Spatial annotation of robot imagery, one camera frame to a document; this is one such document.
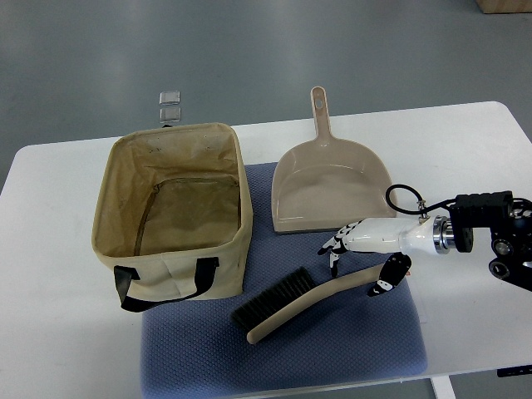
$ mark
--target brush bristles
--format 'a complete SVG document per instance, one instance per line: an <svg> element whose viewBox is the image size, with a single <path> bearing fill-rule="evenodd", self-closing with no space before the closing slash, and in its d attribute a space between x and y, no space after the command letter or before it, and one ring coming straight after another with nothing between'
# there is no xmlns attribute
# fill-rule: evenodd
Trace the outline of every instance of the brush bristles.
<svg viewBox="0 0 532 399"><path fill-rule="evenodd" d="M234 310L231 313L231 318L248 333L261 322L315 287L316 284L308 271L305 268L299 268Z"/></svg>

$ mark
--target dustpan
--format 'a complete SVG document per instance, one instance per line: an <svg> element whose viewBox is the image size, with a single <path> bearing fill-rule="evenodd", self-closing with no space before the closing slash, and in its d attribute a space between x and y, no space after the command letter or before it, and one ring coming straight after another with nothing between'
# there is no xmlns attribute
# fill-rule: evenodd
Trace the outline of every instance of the dustpan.
<svg viewBox="0 0 532 399"><path fill-rule="evenodd" d="M275 231L333 230L365 218L395 217L385 200L392 181L382 161L366 146L334 137L325 90L317 86L310 95L317 135L293 147L275 168Z"/></svg>

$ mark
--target fabric storage basket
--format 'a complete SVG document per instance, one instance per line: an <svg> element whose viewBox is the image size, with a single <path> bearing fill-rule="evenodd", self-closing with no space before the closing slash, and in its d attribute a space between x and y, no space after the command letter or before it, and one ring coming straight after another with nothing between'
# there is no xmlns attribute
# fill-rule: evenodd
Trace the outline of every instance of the fabric storage basket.
<svg viewBox="0 0 532 399"><path fill-rule="evenodd" d="M92 248L121 306L142 312L242 293L253 211L239 142L223 124L140 131L112 147Z"/></svg>

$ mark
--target hand brush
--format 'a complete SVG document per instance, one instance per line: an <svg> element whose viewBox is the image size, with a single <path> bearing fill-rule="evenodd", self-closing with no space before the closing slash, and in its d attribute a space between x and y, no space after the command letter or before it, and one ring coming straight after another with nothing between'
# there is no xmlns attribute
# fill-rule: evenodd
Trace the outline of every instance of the hand brush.
<svg viewBox="0 0 532 399"><path fill-rule="evenodd" d="M316 285L305 268L299 268L234 310L231 318L248 332L255 344L288 320L335 293L378 280L382 264Z"/></svg>

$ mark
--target blue textured mat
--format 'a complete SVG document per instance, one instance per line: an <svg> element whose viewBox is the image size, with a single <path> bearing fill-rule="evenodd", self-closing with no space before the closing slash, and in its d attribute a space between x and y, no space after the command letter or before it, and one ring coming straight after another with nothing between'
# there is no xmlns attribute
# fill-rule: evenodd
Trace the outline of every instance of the blue textured mat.
<svg viewBox="0 0 532 399"><path fill-rule="evenodd" d="M316 252L331 232L277 235L270 212L275 164L246 167L254 228L244 294L169 303L143 315L141 385L149 398L222 397L273 389L407 377L426 369L419 319L406 281L369 298L370 285L323 300L249 345L231 312L300 266L330 279ZM339 275L379 264L382 254L345 254Z"/></svg>

